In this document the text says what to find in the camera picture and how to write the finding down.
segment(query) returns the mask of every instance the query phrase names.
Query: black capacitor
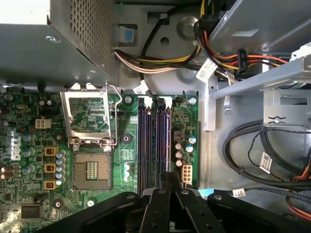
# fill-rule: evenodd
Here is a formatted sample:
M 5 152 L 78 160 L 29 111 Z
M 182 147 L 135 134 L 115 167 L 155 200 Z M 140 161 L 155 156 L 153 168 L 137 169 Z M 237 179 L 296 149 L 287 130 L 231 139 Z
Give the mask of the black capacitor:
M 3 107 L 0 109 L 0 114 L 9 114 L 11 113 L 11 109 L 9 109 L 8 107 Z
M 0 169 L 1 173 L 7 173 L 10 171 L 14 171 L 15 170 L 15 166 L 14 165 L 9 165 L 9 166 L 4 166 Z
M 16 121 L 5 121 L 3 123 L 3 125 L 5 127 L 16 127 L 17 126 L 17 122 Z
M 15 173 L 13 171 L 7 172 L 5 174 L 0 175 L 0 180 L 7 180 L 9 178 L 12 178 L 15 176 Z
M 247 62 L 246 50 L 238 50 L 237 56 L 238 56 L 239 70 L 247 70 L 248 69 L 248 62 Z

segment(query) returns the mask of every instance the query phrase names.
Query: chip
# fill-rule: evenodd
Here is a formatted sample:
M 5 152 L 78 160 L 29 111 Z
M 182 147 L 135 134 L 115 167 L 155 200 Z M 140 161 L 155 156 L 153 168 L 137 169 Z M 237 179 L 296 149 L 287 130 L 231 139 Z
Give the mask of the chip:
M 21 206 L 22 219 L 42 218 L 44 215 L 43 205 L 40 204 L 24 204 Z
M 12 201 L 13 200 L 13 193 L 5 194 L 5 200 L 6 201 Z
M 16 113 L 16 119 L 23 119 L 22 113 Z

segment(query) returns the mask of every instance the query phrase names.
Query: orange wire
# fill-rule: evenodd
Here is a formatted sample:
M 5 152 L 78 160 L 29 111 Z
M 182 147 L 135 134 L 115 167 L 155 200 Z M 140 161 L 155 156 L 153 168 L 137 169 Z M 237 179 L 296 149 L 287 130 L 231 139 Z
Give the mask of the orange wire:
M 216 54 L 212 49 L 211 47 L 209 46 L 209 43 L 208 43 L 208 38 L 207 38 L 207 32 L 204 32 L 204 39 L 205 39 L 205 43 L 207 45 L 207 47 L 209 48 L 209 50 L 218 58 L 221 58 L 221 59 L 230 59 L 230 58 L 234 58 L 234 57 L 237 57 L 236 54 L 234 55 L 230 55 L 230 56 L 221 56 L 221 55 L 218 55 Z M 283 60 L 283 59 L 280 59 L 278 57 L 273 57 L 273 56 L 265 56 L 265 55 L 248 55 L 247 57 L 255 57 L 255 58 L 270 58 L 270 59 L 274 59 L 274 60 L 277 60 L 277 61 L 280 61 L 282 63 L 287 63 L 287 61 Z

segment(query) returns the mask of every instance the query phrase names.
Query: screw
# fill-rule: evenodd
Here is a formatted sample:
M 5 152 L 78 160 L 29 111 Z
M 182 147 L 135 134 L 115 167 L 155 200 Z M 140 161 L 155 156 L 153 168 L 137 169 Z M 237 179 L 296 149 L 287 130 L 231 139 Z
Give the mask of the screw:
M 89 200 L 88 202 L 87 202 L 87 206 L 88 207 L 91 207 L 91 206 L 93 206 L 95 203 L 94 203 L 94 201 L 93 200 Z
M 126 199 L 133 199 L 134 198 L 134 195 L 128 195 L 127 197 L 126 197 Z
M 45 39 L 49 42 L 52 42 L 52 43 L 60 43 L 62 42 L 61 39 L 58 39 L 57 37 L 54 37 L 54 36 L 46 36 Z
M 181 193 L 186 195 L 186 194 L 189 194 L 189 191 L 186 189 L 183 189 L 183 190 L 181 190 Z
M 73 151 L 78 151 L 79 150 L 79 146 L 78 145 L 73 145 L 72 146 L 72 150 Z
M 189 104 L 195 105 L 196 104 L 196 98 L 192 97 L 188 100 Z
M 280 121 L 281 121 L 281 119 L 278 118 L 278 117 L 276 117 L 276 118 L 274 119 L 274 122 L 275 122 L 276 124 L 280 123 Z
M 222 200 L 222 199 L 223 199 L 223 197 L 220 196 L 220 195 L 215 195 L 214 198 L 215 198 L 216 200 Z
M 124 98 L 124 101 L 125 101 L 125 103 L 131 103 L 131 102 L 133 101 L 133 99 L 132 99 L 132 97 L 130 97 L 130 96 L 126 96 L 126 97 Z
M 157 193 L 164 194 L 164 193 L 166 193 L 166 190 L 165 189 L 160 189 Z

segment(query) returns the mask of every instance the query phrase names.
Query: cable label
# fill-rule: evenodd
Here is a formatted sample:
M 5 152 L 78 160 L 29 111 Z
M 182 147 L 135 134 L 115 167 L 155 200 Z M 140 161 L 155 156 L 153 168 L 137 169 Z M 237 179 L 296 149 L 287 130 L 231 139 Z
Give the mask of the cable label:
M 233 193 L 233 196 L 236 198 L 246 196 L 245 190 L 243 188 L 232 190 L 232 193 Z
M 149 90 L 145 81 L 140 81 L 140 85 L 133 89 L 134 93 L 137 95 L 146 95 L 146 92 Z
M 208 79 L 213 75 L 216 69 L 217 65 L 207 58 L 195 77 L 202 82 L 207 83 Z
M 262 153 L 259 168 L 270 174 L 272 158 L 265 152 Z

